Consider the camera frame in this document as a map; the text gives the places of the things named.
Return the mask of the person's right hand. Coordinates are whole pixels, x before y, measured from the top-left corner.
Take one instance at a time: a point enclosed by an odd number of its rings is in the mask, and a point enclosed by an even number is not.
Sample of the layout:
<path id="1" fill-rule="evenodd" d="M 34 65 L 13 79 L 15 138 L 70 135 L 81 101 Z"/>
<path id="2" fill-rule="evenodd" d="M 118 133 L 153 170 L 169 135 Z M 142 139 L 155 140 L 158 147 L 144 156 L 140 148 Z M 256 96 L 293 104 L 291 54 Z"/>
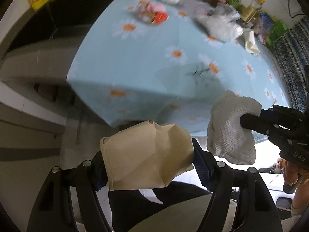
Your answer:
<path id="1" fill-rule="evenodd" d="M 298 175 L 304 176 L 304 179 L 299 184 L 296 192 L 304 192 L 305 194 L 308 193 L 308 171 L 286 160 L 283 175 L 285 183 L 288 185 L 296 184 L 299 179 Z"/>

